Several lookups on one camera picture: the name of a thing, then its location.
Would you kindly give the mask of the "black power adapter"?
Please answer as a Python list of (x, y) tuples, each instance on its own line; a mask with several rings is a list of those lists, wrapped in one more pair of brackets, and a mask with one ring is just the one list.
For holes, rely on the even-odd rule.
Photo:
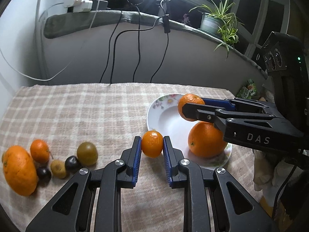
[(91, 10), (107, 10), (108, 1), (105, 0), (93, 0)]

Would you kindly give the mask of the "large rough orange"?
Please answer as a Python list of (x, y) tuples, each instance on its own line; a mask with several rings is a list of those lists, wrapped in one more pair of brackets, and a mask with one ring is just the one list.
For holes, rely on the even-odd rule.
[(36, 167), (23, 147), (12, 146), (7, 149), (3, 156), (3, 172), (7, 184), (18, 195), (30, 196), (36, 190)]

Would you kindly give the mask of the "small mandarin orange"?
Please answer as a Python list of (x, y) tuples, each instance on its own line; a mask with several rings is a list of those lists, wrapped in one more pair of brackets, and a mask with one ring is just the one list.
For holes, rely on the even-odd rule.
[(150, 158), (160, 156), (163, 150), (163, 136), (161, 133), (155, 130), (147, 131), (142, 137), (141, 150), (145, 156)]

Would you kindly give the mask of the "potted spider plant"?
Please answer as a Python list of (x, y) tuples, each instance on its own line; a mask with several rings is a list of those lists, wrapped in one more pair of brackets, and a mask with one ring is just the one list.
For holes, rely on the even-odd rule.
[(226, 59), (229, 56), (229, 51), (235, 49), (235, 44), (239, 42), (238, 26), (244, 25), (244, 23), (236, 16), (236, 13), (231, 12), (231, 8), (236, 5), (235, 2), (230, 0), (220, 0), (217, 5), (213, 0), (210, 0), (212, 6), (201, 4), (199, 6), (192, 7), (188, 13), (197, 10), (202, 14), (202, 21), (205, 21), (205, 32), (211, 35), (218, 36), (222, 41), (215, 49), (224, 47), (226, 49)]

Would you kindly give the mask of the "dark plum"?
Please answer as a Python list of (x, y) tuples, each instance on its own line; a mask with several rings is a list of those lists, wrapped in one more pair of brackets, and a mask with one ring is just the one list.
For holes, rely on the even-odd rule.
[(36, 173), (40, 181), (48, 182), (51, 180), (51, 171), (45, 166), (37, 168)]
[(65, 169), (69, 172), (77, 172), (81, 168), (81, 163), (76, 156), (69, 156), (65, 160)]

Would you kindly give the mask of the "large orange on plate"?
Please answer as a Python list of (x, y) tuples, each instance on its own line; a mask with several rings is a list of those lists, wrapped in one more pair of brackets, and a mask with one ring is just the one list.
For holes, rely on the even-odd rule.
[(223, 132), (212, 123), (198, 122), (188, 135), (188, 148), (201, 158), (212, 158), (224, 151), (227, 142), (223, 140)]

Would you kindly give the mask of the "floral white plate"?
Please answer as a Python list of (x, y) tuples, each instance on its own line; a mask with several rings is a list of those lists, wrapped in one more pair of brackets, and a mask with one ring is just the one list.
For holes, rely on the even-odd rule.
[(174, 148), (181, 150), (186, 159), (203, 168), (213, 170), (218, 166), (224, 166), (232, 154), (233, 147), (230, 143), (221, 154), (212, 158), (200, 158), (190, 151), (188, 135), (197, 121), (189, 122), (180, 116), (177, 105), (181, 97), (181, 94), (167, 94), (154, 100), (147, 111), (148, 130), (169, 136)]

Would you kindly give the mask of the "green snack packet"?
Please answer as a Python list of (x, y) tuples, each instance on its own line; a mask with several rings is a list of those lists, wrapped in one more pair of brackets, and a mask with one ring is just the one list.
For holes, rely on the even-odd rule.
[(255, 82), (252, 79), (247, 80), (246, 84), (241, 87), (237, 97), (244, 99), (253, 99), (254, 96), (258, 95), (258, 90)]

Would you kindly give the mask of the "small brown kiwi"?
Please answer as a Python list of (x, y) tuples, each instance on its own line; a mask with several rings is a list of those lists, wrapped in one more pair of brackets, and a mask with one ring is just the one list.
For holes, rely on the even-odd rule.
[(52, 161), (50, 165), (51, 172), (54, 177), (58, 179), (64, 179), (67, 175), (65, 169), (65, 163), (61, 160), (55, 159)]

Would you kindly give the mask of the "mandarin with stem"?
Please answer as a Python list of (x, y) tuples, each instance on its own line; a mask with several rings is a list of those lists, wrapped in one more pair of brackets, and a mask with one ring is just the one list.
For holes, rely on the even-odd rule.
[(48, 163), (50, 157), (52, 157), (48, 144), (41, 139), (36, 139), (32, 142), (30, 146), (30, 154), (33, 160), (40, 164)]

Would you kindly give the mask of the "green kiwi fruit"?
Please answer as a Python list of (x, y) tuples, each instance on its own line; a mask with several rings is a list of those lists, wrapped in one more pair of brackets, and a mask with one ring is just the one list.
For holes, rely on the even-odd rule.
[(92, 166), (98, 160), (96, 146), (91, 142), (83, 142), (79, 145), (76, 155), (80, 163), (84, 166)]

